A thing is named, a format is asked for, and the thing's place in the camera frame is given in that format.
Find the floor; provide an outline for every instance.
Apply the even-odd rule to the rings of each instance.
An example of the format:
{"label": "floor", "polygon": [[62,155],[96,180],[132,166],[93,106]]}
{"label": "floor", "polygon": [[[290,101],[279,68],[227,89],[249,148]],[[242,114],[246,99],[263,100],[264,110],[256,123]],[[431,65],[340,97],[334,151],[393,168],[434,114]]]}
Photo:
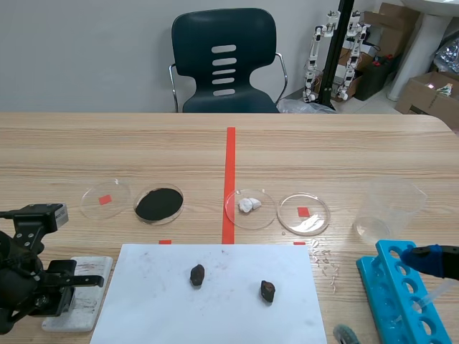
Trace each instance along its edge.
{"label": "floor", "polygon": [[365,101],[351,98],[346,102],[331,101],[338,113],[366,113],[366,114],[399,114],[394,109],[396,102],[386,98],[387,89],[379,91]]}

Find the white lump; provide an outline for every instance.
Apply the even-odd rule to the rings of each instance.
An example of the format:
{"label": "white lump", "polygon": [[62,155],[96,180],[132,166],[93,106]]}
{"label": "white lump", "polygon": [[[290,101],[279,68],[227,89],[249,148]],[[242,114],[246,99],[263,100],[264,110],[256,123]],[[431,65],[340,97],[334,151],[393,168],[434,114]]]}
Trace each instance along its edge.
{"label": "white lump", "polygon": [[252,210],[261,207],[261,202],[257,199],[241,199],[239,201],[239,210],[245,213],[250,213]]}

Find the red square label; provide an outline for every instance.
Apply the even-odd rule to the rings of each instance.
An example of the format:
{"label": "red square label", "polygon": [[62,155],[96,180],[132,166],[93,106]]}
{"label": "red square label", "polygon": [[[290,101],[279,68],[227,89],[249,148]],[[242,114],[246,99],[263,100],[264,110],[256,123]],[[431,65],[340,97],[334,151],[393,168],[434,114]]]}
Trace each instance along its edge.
{"label": "red square label", "polygon": [[110,203],[111,201],[112,201],[112,196],[110,195],[99,197],[99,204],[101,206],[103,206],[104,204]]}
{"label": "red square label", "polygon": [[299,206],[298,207],[298,216],[299,217],[309,217],[309,209],[307,206]]}

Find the petri dish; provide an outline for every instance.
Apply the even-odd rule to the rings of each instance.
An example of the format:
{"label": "petri dish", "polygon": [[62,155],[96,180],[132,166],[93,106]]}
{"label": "petri dish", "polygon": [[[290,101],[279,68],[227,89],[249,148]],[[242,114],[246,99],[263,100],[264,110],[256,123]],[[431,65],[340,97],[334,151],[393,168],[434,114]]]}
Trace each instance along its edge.
{"label": "petri dish", "polygon": [[152,184],[139,193],[133,207],[140,221],[153,225],[167,224],[179,217],[184,208],[184,195],[175,185]]}
{"label": "petri dish", "polygon": [[289,231],[303,236],[322,233],[330,222],[330,209],[319,197],[297,192],[278,204],[279,222]]}
{"label": "petri dish", "polygon": [[81,198],[80,209],[89,219],[109,219],[126,209],[130,200],[128,184],[114,179],[86,191]]}
{"label": "petri dish", "polygon": [[[242,199],[257,199],[258,209],[245,213],[239,209]],[[275,218],[276,209],[273,198],[265,190],[234,190],[226,199],[224,209],[233,224],[244,229],[261,229],[269,226]]]}

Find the black pole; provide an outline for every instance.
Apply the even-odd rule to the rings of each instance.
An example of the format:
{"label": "black pole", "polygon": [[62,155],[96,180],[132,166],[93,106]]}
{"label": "black pole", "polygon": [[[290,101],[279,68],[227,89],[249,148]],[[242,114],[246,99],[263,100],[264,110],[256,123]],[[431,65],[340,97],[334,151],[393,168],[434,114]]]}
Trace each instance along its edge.
{"label": "black pole", "polygon": [[340,0],[338,10],[341,12],[339,17],[338,27],[331,38],[330,49],[328,50],[327,62],[323,70],[323,77],[321,83],[321,90],[318,93],[317,103],[328,106],[333,109],[330,102],[331,88],[333,86],[333,79],[338,67],[339,55],[343,47],[344,40],[346,39],[347,26],[352,15],[354,7],[354,0]]}

